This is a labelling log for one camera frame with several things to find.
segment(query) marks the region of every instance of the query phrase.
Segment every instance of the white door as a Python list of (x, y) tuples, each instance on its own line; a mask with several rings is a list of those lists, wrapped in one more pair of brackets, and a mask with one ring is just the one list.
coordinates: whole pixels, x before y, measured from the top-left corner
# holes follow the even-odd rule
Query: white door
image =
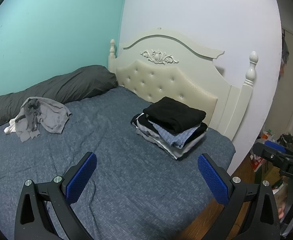
[(271, 129), (274, 139), (288, 131), (293, 116), (293, 34), (285, 31), (285, 42), (289, 50), (289, 59), (284, 74), (278, 81), (276, 93), (265, 122), (265, 129)]

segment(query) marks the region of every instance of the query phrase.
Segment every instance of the mattress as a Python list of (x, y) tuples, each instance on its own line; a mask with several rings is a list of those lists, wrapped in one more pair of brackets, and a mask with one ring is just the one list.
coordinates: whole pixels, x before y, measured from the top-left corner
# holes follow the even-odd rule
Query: mattress
[[(87, 151), (97, 168), (77, 203), (75, 214), (95, 240), (169, 239), (187, 227), (212, 198), (197, 170), (208, 153), (227, 168), (232, 142), (213, 129), (190, 152), (173, 160), (135, 133), (130, 120), (150, 105), (124, 87), (66, 104), (73, 113), (62, 134), (41, 135), (21, 143), (0, 127), (0, 230), (14, 239), (16, 208), (23, 183), (51, 181), (75, 165)], [(49, 213), (67, 239), (53, 208)]]

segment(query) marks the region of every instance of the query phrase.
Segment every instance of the metal screw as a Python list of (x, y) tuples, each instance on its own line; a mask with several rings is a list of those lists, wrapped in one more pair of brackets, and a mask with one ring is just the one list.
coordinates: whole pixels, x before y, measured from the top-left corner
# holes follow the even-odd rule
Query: metal screw
[(232, 180), (235, 182), (235, 183), (240, 183), (241, 182), (241, 179), (239, 177), (233, 177)]
[(26, 186), (29, 186), (29, 185), (31, 185), (32, 184), (32, 180), (30, 180), (30, 179), (28, 179), (26, 182), (25, 182), (25, 185)]
[(61, 177), (61, 176), (56, 176), (56, 177), (53, 179), (53, 181), (54, 181), (55, 183), (59, 183), (61, 180), (62, 180), (62, 177)]
[(262, 184), (266, 187), (270, 185), (270, 183), (267, 180), (262, 181)]

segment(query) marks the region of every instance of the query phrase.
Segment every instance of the white headboard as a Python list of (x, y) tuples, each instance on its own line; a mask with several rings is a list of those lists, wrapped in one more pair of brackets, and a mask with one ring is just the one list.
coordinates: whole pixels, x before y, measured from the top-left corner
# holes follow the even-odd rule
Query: white headboard
[(240, 89), (230, 85), (213, 65), (212, 60), (223, 53), (158, 28), (120, 44), (117, 58), (111, 40), (109, 71), (116, 74), (119, 85), (147, 101), (168, 96), (204, 110), (204, 122), (232, 140), (249, 103), (258, 55), (250, 54)]

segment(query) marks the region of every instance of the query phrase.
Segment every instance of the turquoise wall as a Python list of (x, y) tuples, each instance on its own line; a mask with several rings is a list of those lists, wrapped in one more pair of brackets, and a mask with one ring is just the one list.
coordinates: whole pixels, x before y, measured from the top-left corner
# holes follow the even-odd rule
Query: turquoise wall
[(107, 66), (124, 0), (4, 0), (0, 95), (86, 65)]

